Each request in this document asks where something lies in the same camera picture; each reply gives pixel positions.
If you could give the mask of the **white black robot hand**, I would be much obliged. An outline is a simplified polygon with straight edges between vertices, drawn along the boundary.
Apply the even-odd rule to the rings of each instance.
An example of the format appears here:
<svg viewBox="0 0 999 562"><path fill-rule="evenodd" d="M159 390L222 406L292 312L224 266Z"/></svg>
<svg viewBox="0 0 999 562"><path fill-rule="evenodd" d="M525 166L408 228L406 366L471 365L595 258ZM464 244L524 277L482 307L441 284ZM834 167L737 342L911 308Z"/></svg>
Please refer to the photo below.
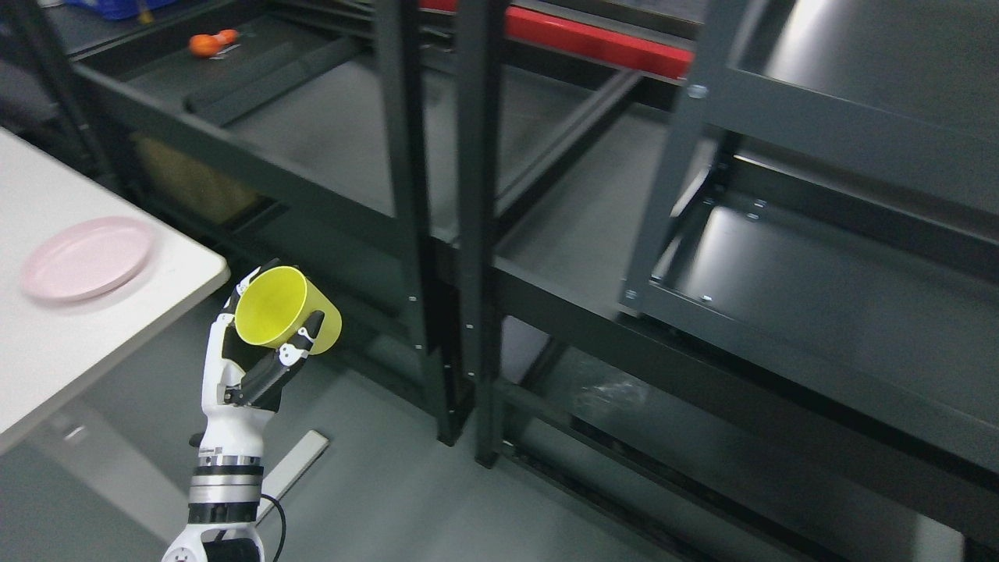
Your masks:
<svg viewBox="0 0 999 562"><path fill-rule="evenodd" d="M272 259L236 284L211 323L204 356L202 411L207 426L197 444L197 459L213 455L263 458L263 431L279 411L279 399L311 355L324 313L311 313L289 341L277 349L242 341L234 324L240 296L253 278L282 265Z"/></svg>

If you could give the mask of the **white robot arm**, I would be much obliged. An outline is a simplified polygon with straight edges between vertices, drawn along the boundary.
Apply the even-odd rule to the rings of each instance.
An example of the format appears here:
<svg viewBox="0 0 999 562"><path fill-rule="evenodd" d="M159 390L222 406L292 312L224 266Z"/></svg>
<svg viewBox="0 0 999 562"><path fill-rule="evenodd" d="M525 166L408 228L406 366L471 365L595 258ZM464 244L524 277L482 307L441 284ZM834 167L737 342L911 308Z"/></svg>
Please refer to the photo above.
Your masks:
<svg viewBox="0 0 999 562"><path fill-rule="evenodd" d="M163 561L264 561L257 530L264 468L259 457L200 457L190 478L187 523Z"/></svg>

